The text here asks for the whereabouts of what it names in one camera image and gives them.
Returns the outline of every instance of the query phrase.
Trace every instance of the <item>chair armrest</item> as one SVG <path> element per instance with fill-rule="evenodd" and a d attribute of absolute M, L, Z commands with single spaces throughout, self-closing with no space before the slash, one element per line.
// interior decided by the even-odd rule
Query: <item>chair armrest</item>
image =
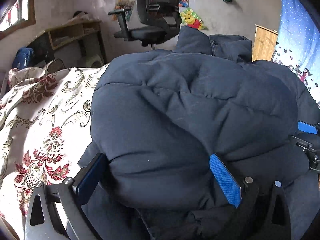
<path fill-rule="evenodd" d="M 116 9 L 116 10 L 113 10 L 111 12 L 108 12 L 108 15 L 113 15 L 113 14 L 123 14 L 125 13 L 126 11 L 132 11 L 131 8 L 126 8 L 126 9 Z"/>
<path fill-rule="evenodd" d="M 128 26 L 127 22 L 125 20 L 125 12 L 126 11 L 131 11 L 131 9 L 116 9 L 111 12 L 108 12 L 108 15 L 116 15 L 120 28 L 121 28 L 121 33 L 123 34 L 124 40 L 125 41 L 130 41 L 131 40 L 131 35 L 128 31 Z"/>

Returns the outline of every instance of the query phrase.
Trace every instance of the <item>window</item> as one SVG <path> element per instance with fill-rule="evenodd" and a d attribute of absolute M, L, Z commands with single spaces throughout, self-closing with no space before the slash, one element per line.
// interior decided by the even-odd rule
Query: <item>window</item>
<path fill-rule="evenodd" d="M 34 0 L 17 0 L 0 19 L 0 40 L 36 23 Z"/>

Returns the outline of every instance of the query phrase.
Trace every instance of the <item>blue backpack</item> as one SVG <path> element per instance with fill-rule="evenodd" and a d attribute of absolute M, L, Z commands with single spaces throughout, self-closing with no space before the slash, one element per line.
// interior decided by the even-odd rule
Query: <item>blue backpack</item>
<path fill-rule="evenodd" d="M 18 49 L 17 55 L 12 63 L 12 68 L 22 70 L 28 67 L 30 59 L 34 56 L 33 49 L 22 47 Z"/>

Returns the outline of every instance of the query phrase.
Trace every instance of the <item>wooden shelf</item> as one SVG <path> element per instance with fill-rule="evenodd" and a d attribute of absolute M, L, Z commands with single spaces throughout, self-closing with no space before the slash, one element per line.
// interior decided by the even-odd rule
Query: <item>wooden shelf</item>
<path fill-rule="evenodd" d="M 69 43 L 71 43 L 71 42 L 73 42 L 73 41 L 82 39 L 82 38 L 85 37 L 85 36 L 88 36 L 88 35 L 90 35 L 90 34 L 97 33 L 97 32 L 98 32 L 98 30 L 97 30 L 97 31 L 88 32 L 88 33 L 86 33 L 86 34 L 82 34 L 82 35 L 80 35 L 80 36 L 76 36 L 76 37 L 70 38 L 70 39 L 68 39 L 68 40 L 62 41 L 61 43 L 59 43 L 59 44 L 56 45 L 56 46 L 53 46 L 53 45 L 52 45 L 52 49 L 55 51 L 55 50 L 57 50 L 57 49 L 65 46 L 65 45 L 67 45 L 67 44 L 69 44 Z"/>
<path fill-rule="evenodd" d="M 270 30 L 270 29 L 268 29 L 266 27 L 263 27 L 263 26 L 260 26 L 260 25 L 257 25 L 257 24 L 256 24 L 256 26 L 259 27 L 259 28 L 262 28 L 262 29 L 264 29 L 266 31 L 269 31 L 269 32 L 272 32 L 272 33 L 278 35 L 278 32 L 276 30 Z"/>
<path fill-rule="evenodd" d="M 62 28 L 65 28 L 65 27 L 70 27 L 70 26 L 74 26 L 74 25 L 78 25 L 78 24 L 94 24 L 94 23 L 100 23 L 100 22 L 101 21 L 75 21 L 75 22 L 66 23 L 64 25 L 60 25 L 60 26 L 49 28 L 49 29 L 45 29 L 43 31 L 43 33 L 44 32 L 55 31 L 55 30 L 58 30 L 58 29 L 62 29 Z"/>

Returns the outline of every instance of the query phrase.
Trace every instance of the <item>wooden desk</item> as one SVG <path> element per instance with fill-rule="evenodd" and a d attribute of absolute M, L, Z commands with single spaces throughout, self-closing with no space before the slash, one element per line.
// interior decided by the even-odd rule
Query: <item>wooden desk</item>
<path fill-rule="evenodd" d="M 31 64 L 36 65 L 43 60 L 49 63 L 55 59 L 55 51 L 74 41 L 78 41 L 79 43 L 81 56 L 86 57 L 83 38 L 93 34 L 97 35 L 102 61 L 106 64 L 107 57 L 102 41 L 99 21 L 73 22 L 43 30 L 27 46 L 35 52 Z"/>
<path fill-rule="evenodd" d="M 256 25 L 256 35 L 252 51 L 252 61 L 265 59 L 270 61 L 275 51 L 278 33 Z"/>

